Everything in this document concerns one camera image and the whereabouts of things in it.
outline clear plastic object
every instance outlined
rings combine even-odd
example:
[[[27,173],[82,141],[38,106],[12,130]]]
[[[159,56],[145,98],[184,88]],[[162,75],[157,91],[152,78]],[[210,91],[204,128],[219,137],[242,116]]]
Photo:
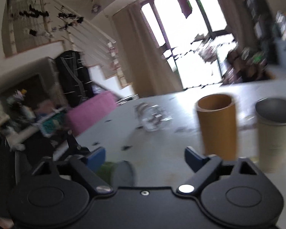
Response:
[[[140,125],[146,131],[157,131],[165,128],[172,120],[172,115],[159,105],[150,105],[146,102],[136,106],[136,115]]]

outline window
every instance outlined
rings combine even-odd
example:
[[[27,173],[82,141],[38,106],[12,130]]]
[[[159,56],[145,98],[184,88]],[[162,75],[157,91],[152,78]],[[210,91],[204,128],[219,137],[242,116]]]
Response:
[[[221,81],[219,65],[224,55],[236,46],[225,28],[224,15],[217,0],[189,0],[192,13],[186,19],[177,0],[148,0],[142,12],[162,53],[173,71],[178,70],[183,87],[194,87]],[[205,63],[196,52],[205,35],[219,44],[219,62]]]

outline curtain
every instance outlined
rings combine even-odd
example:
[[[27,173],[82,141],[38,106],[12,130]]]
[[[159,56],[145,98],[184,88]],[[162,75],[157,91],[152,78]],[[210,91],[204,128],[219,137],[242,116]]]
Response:
[[[169,64],[161,58],[143,20],[141,6],[132,3],[112,16],[125,61],[121,63],[128,82],[139,97],[164,95],[182,90]]]
[[[243,0],[218,0],[228,28],[238,43],[238,51],[245,47],[258,50],[254,23]]]

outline silver screw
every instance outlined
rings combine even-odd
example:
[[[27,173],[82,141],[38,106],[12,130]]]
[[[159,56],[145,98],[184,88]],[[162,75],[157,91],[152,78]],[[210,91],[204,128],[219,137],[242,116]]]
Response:
[[[112,188],[109,186],[97,186],[96,191],[100,194],[107,194],[112,191]]]
[[[184,194],[188,194],[188,193],[193,192],[195,188],[192,185],[184,184],[184,185],[179,186],[178,189],[180,192]]]
[[[141,191],[141,195],[147,196],[149,195],[149,192],[147,190],[143,190]]]

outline black bag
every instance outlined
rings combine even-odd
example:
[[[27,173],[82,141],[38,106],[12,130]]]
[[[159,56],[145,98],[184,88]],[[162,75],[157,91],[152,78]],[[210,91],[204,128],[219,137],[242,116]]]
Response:
[[[55,62],[60,85],[71,107],[94,96],[88,69],[82,65],[79,52],[66,51]]]

